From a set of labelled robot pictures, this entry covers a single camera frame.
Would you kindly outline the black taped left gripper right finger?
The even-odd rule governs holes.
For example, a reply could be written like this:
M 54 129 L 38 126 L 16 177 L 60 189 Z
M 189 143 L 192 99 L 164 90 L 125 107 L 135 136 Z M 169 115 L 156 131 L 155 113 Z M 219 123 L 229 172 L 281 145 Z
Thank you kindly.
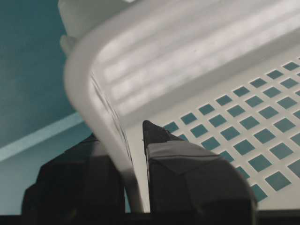
M 145 120 L 150 210 L 154 213 L 255 209 L 246 179 L 222 156 Z

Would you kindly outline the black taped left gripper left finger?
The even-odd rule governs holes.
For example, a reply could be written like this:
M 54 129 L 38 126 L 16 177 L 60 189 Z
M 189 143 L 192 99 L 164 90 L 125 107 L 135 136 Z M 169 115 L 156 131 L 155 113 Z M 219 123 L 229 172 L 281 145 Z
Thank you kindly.
M 121 176 L 94 135 L 40 167 L 36 182 L 24 193 L 22 214 L 41 209 L 78 209 L 95 216 L 125 211 Z

